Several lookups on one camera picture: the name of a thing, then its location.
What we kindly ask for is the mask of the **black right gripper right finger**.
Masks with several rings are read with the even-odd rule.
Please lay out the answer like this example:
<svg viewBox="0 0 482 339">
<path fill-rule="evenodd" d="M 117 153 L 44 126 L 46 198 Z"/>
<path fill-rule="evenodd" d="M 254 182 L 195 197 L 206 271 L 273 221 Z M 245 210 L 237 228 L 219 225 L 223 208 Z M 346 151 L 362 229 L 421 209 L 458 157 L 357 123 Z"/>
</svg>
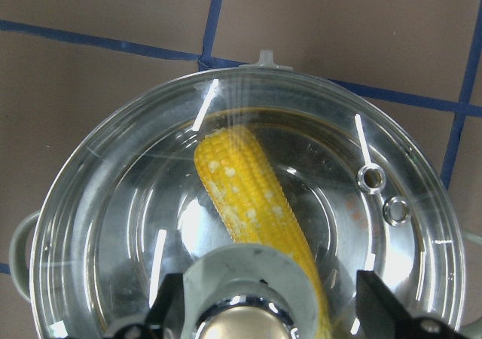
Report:
<svg viewBox="0 0 482 339">
<path fill-rule="evenodd" d="M 355 311 L 362 326 L 396 326 L 411 320 L 410 314 L 372 270 L 357 271 Z"/>
</svg>

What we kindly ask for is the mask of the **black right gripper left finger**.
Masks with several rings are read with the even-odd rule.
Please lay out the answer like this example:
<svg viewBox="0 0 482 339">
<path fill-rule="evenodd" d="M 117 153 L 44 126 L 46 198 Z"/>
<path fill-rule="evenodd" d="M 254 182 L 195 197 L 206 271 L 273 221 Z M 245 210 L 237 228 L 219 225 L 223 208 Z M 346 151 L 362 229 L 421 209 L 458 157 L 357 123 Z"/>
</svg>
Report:
<svg viewBox="0 0 482 339">
<path fill-rule="evenodd" d="M 160 284 L 154 303 L 145 318 L 145 324 L 149 328 L 164 328 L 166 318 L 176 304 L 181 305 L 180 316 L 184 319 L 183 273 L 168 273 Z"/>
</svg>

